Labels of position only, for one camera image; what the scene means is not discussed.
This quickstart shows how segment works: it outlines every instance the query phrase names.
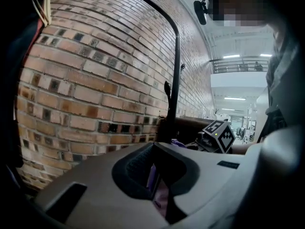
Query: person's arm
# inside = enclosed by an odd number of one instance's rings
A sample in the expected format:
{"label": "person's arm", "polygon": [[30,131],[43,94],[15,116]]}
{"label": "person's arm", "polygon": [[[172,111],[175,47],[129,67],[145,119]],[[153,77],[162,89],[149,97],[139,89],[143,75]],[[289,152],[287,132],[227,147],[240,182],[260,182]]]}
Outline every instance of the person's arm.
{"label": "person's arm", "polygon": [[254,144],[256,144],[256,142],[242,145],[232,145],[232,153],[235,155],[244,155],[247,152],[248,148]]}

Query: white wall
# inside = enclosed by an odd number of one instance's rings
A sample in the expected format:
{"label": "white wall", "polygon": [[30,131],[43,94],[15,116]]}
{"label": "white wall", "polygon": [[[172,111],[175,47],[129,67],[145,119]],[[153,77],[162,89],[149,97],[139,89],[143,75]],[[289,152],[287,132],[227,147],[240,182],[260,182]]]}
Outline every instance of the white wall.
{"label": "white wall", "polygon": [[230,72],[211,75],[211,87],[267,86],[266,72]]}
{"label": "white wall", "polygon": [[269,107],[269,98],[268,98],[268,88],[258,97],[256,100],[256,129],[254,141],[257,142],[259,135],[261,134],[263,127],[267,120],[267,115],[265,114],[266,109]]}

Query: black hook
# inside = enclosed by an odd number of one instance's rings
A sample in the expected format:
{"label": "black hook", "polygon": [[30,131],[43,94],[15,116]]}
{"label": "black hook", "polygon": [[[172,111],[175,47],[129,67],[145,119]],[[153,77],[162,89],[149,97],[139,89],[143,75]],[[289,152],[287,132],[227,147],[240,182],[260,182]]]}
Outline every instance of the black hook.
{"label": "black hook", "polygon": [[182,72],[182,70],[184,70],[185,68],[186,68],[185,63],[181,64],[181,72]]}
{"label": "black hook", "polygon": [[164,91],[167,95],[168,107],[171,108],[171,86],[167,81],[164,83]]}

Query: black rubber lining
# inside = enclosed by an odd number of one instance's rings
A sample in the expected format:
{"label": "black rubber lining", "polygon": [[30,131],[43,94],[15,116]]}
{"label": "black rubber lining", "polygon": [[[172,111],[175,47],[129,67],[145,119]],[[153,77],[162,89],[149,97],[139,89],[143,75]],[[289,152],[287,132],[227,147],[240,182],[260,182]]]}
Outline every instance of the black rubber lining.
{"label": "black rubber lining", "polygon": [[152,165],[173,196],[188,193],[198,180],[198,165],[159,143],[149,143],[117,161],[112,168],[116,185],[128,196],[152,200],[154,194],[146,188]]}
{"label": "black rubber lining", "polygon": [[86,189],[87,187],[83,184],[72,184],[47,210],[46,214],[61,223],[65,223]]}

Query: railing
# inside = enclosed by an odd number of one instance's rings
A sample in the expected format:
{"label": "railing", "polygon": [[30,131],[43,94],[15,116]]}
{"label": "railing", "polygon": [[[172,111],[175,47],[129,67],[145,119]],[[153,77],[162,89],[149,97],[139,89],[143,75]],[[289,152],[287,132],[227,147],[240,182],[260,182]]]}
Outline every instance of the railing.
{"label": "railing", "polygon": [[258,56],[246,56],[231,59],[210,60],[213,64],[213,74],[228,72],[267,72],[269,59]]}

